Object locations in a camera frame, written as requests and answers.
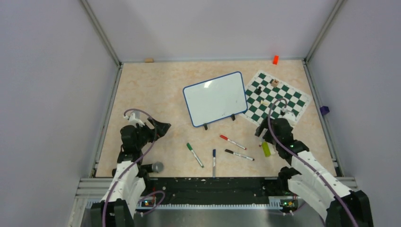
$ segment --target purple block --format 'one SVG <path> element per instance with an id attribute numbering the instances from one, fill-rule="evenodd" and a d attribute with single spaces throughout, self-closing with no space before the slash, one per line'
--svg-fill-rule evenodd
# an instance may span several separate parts
<path id="1" fill-rule="evenodd" d="M 320 113 L 322 114 L 322 116 L 325 116 L 329 112 L 330 112 L 330 110 L 329 110 L 329 108 L 327 106 L 320 107 Z"/>

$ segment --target whiteboard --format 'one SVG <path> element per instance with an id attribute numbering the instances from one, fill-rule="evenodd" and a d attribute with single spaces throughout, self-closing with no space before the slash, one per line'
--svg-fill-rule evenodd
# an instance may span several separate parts
<path id="1" fill-rule="evenodd" d="M 240 72 L 184 87 L 183 93 L 194 127 L 248 110 Z"/>

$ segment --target beige table surface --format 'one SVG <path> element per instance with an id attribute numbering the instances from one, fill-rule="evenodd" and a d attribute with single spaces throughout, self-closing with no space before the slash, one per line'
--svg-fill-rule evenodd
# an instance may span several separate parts
<path id="1" fill-rule="evenodd" d="M 183 88 L 207 79 L 240 71 L 246 85 L 259 70 L 311 95 L 304 67 L 300 60 L 279 61 L 207 61 L 207 62 L 162 62 L 126 63 L 123 66 L 105 142 L 99 160 L 96 176 L 111 176 L 116 168 L 120 151 L 120 129 L 128 124 L 122 114 L 126 109 L 138 108 L 149 113 L 155 120 L 168 122 L 172 126 L 160 138 L 153 149 L 144 157 L 143 164 L 160 161 L 165 169 L 151 176 L 164 177 L 211 177 L 212 150 L 216 149 L 216 176 L 277 176 L 283 166 L 288 166 L 278 154 L 265 157 L 255 134 L 256 126 L 237 115 L 233 122 L 226 118 L 203 127 L 191 124 L 183 96 Z M 335 174 L 327 142 L 314 102 L 308 106 L 295 126 L 294 138 L 304 142 L 316 159 Z M 224 134 L 244 145 L 248 150 L 231 144 L 219 137 Z M 204 164 L 201 168 L 186 143 L 189 142 Z M 224 152 L 230 149 L 255 161 Z"/>

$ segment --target yellow-green object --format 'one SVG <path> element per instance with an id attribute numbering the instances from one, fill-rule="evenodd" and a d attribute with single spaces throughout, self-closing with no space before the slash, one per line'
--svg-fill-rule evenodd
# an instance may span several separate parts
<path id="1" fill-rule="evenodd" d="M 263 149 L 263 152 L 264 152 L 264 156 L 265 156 L 265 157 L 269 157 L 269 156 L 271 155 L 270 149 L 269 149 L 269 145 L 267 144 L 266 141 L 264 141 L 264 142 L 262 143 L 262 149 Z"/>

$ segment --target green and white chessboard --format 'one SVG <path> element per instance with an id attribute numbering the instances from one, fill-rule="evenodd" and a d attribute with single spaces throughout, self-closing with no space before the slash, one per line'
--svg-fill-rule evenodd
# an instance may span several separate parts
<path id="1" fill-rule="evenodd" d="M 275 79 L 279 81 L 279 85 L 277 87 L 273 87 L 271 85 L 271 82 Z M 255 93 L 255 90 L 258 87 L 261 87 L 262 90 L 260 95 Z M 274 103 L 278 98 L 287 99 L 287 109 L 295 114 L 296 123 L 298 123 L 302 114 L 305 112 L 312 100 L 310 95 L 306 94 L 305 92 L 302 92 L 299 89 L 296 89 L 286 82 L 283 82 L 263 71 L 256 73 L 256 75 L 245 87 L 245 90 L 248 110 L 240 115 L 256 125 L 260 125 L 263 119 L 268 116 L 271 104 Z M 261 101 L 267 102 L 269 105 L 266 106 L 261 104 Z M 274 108 L 271 117 L 277 118 L 280 115 L 280 110 L 282 107 L 284 107 L 284 103 L 279 102 Z"/>

